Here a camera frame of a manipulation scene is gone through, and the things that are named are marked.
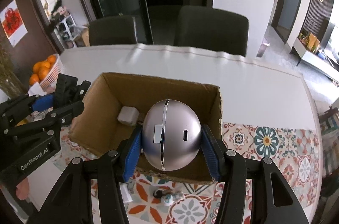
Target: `silver egg-shaped device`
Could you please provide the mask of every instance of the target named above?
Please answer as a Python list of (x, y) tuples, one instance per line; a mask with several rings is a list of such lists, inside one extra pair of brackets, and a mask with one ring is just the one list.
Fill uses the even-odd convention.
[(195, 112), (175, 100), (162, 100), (148, 111), (142, 130), (142, 148), (157, 169), (183, 168), (197, 155), (201, 125)]

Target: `basket of oranges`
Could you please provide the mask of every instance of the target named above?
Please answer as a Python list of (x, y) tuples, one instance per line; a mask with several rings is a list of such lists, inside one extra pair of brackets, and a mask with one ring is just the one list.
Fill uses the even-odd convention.
[(37, 62), (33, 66), (33, 74), (29, 79), (29, 84), (38, 82), (43, 91), (57, 81), (62, 70), (62, 63), (58, 54), (50, 55), (46, 60)]

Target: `robotic arm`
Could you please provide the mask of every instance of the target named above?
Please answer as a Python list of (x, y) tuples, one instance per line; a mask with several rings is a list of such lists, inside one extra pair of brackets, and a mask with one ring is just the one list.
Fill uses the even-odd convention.
[[(54, 94), (23, 96), (0, 105), (3, 110), (0, 111), (3, 112), (0, 125), (4, 128), (4, 135), (0, 134), (0, 154), (6, 157), (5, 162), (0, 163), (2, 183), (17, 185), (60, 150), (61, 126), (70, 124), (84, 109), (82, 98), (89, 82), (81, 86), (76, 84), (77, 78), (60, 74)], [(53, 111), (45, 119), (14, 127), (26, 113), (53, 105)], [(86, 162), (74, 158), (55, 183), (40, 212), (31, 216), (28, 224), (92, 224), (91, 179), (98, 180), (102, 224), (128, 224), (119, 182), (126, 183), (133, 175), (142, 146), (141, 133), (142, 126), (138, 124), (117, 150)], [(217, 224), (242, 223), (247, 178), (253, 179), (251, 224), (283, 224), (291, 223), (291, 219), (293, 223), (308, 224), (297, 197), (270, 158), (251, 160), (227, 150), (207, 125), (202, 125), (201, 150), (211, 177), (225, 182)]]

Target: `dining table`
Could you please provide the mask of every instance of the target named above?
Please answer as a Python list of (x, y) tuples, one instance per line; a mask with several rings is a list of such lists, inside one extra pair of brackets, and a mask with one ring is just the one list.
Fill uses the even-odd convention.
[[(65, 50), (60, 59), (62, 72), (79, 83), (93, 82), (102, 72), (120, 72), (218, 86), (220, 137), (226, 147), (246, 158), (271, 157), (312, 221), (321, 189), (322, 142), (315, 103), (302, 74), (261, 59), (168, 45), (81, 47)], [(73, 157), (96, 158), (70, 141), (70, 129), (61, 131), (61, 151), (28, 176), (29, 199), (37, 209)], [(248, 179), (244, 224), (250, 223), (251, 184)], [(185, 199), (164, 206), (153, 197), (158, 188), (180, 190)], [(130, 223), (214, 224), (223, 188), (223, 183), (176, 183), (135, 172), (128, 181), (133, 201), (125, 208)], [(96, 181), (92, 209), (94, 223), (100, 223)]]

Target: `blue rubber pad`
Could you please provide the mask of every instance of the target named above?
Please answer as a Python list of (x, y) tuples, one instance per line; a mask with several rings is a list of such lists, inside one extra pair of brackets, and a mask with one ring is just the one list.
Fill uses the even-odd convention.
[(32, 111), (45, 111), (53, 107), (54, 93), (39, 97), (32, 105)]
[(141, 152), (141, 131), (138, 132), (138, 134), (135, 136), (133, 143), (131, 145), (131, 148), (129, 149), (129, 152), (126, 156), (125, 161), (125, 172), (123, 173), (123, 179), (125, 183), (128, 182), (130, 177), (133, 176), (133, 173), (135, 171), (135, 167), (137, 166), (140, 152)]
[(204, 154), (211, 177), (213, 177), (216, 181), (220, 181), (221, 175), (219, 172), (219, 161), (214, 153), (212, 144), (210, 143), (204, 129), (202, 129), (201, 149)]

